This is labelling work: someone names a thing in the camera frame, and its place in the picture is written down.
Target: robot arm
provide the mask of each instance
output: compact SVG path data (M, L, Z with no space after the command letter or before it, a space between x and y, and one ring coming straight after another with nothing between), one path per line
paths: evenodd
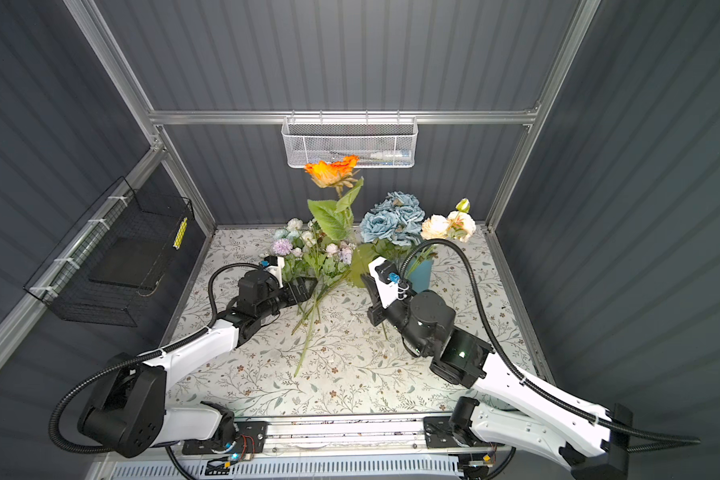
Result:
M532 382L598 419L630 425L631 412L617 406L616 416L522 369L519 380L492 345L454 326L456 312L440 295L413 293L396 265L384 258L371 262L369 270L364 281L374 301L368 311L373 325L389 321L413 356L432 357L430 370L442 379L499 398L522 412L504 412L462 397L450 421L460 443L514 446L559 463L576 478L626 477L626 436L568 412L524 383Z
M144 352L140 356L153 358L98 380L78 420L80 433L128 458L151 446L191 438L218 436L222 446L234 443L230 411L210 404L165 408L166 392L198 365L250 340L263 319L312 296L315 279L299 277L283 284L282 261L267 257L263 268L246 272L238 282L238 296L211 325L170 346ZM113 363L129 358L121 355Z

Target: yellow label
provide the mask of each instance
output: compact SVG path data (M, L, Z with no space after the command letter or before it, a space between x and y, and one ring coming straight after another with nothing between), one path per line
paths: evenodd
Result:
M181 246L181 241L184 239L184 232L186 232L186 217L184 217L181 225L179 225L179 231L176 232L176 238L173 240L173 248L176 250Z

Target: floral tablecloth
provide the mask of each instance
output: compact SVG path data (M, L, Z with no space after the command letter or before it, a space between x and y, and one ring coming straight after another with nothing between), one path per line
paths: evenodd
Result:
M173 340L208 323L206 286L225 264L258 263L271 244L273 230L218 230L197 277ZM478 278L486 313L510 358L533 371L528 350L515 322L485 239L478 232L463 244ZM234 269L216 279L219 310L237 292L244 273ZM486 340L466 273L455 252L438 249L430 288L457 311L456 325ZM453 386L429 370L429 358L413 359L389 325L373 327L366 317L365 290L342 284L321 303L316 334L298 376L296 364L304 348L306 328L291 335L297 309L285 309L238 350L210 360L168 392L167 405L208 400L228 406L238 416L304 416L378 412L450 411L460 396L476 392ZM496 398L482 398L505 406Z

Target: wire mesh basket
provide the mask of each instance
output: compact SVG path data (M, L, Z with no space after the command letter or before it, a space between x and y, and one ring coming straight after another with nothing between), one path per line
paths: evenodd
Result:
M288 166L293 168L320 160L331 164L347 155L359 157L358 168L410 168L417 136L415 118L388 123L317 123L287 117L282 122Z
M182 197L129 190L53 274L36 272L24 289L62 320L136 326L160 287L192 220Z

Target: flower bouquet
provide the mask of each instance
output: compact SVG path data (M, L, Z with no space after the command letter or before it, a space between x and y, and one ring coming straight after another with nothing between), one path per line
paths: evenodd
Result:
M301 319L291 331L293 334L300 326L309 324L294 376L301 369L308 351L315 316L320 319L320 301L346 279L352 263L355 250L352 222L355 217L351 206L363 185L363 178L353 177L357 161L358 158L353 155L333 164L320 161L307 165L305 171L312 176L315 184L321 188L335 188L338 200L308 200L309 211L315 218L307 224L307 228L304 230L304 223L294 218L285 228L276 230L273 237L271 254L285 258L282 270L284 282L296 276L318 279L310 301L298 305ZM344 187L350 189L346 194Z
M360 223L360 234L365 243L355 249L350 281L363 287L361 275L368 273L368 264L375 258L384 256L400 264L423 240L451 238L468 242L477 229L469 215L469 207L469 200L464 198L448 217L432 215L424 220L424 211L416 197L403 192L387 194L386 199L371 208ZM408 275L423 262L436 257L434 247L432 245L416 255L408 267Z

